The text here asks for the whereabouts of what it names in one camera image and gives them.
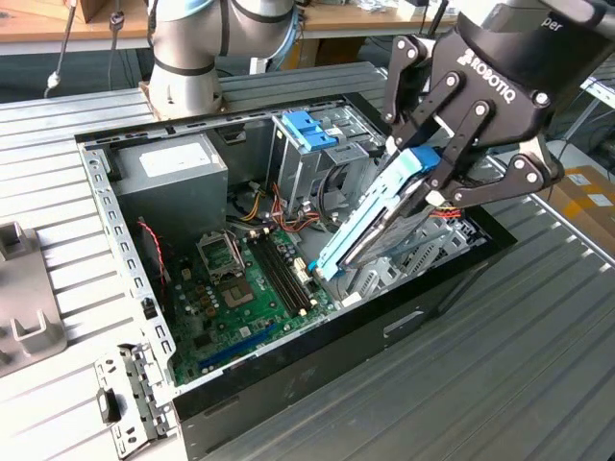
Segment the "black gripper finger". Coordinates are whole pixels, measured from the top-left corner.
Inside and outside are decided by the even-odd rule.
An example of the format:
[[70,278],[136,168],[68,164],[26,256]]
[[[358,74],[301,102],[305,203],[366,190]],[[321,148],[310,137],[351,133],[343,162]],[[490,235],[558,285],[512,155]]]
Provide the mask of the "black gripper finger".
[[[563,166],[549,153],[543,136],[551,117],[539,112],[524,115],[526,126],[515,133],[513,119],[519,115],[519,110],[507,112],[492,101],[475,102],[426,178],[425,202],[466,208],[538,192],[559,182]],[[514,143],[518,153],[501,177],[483,183],[469,178],[488,149]]]
[[382,118],[391,127],[390,144],[399,151],[427,142],[440,128],[438,112],[465,87],[459,71],[431,75],[435,43],[415,35],[393,40]]

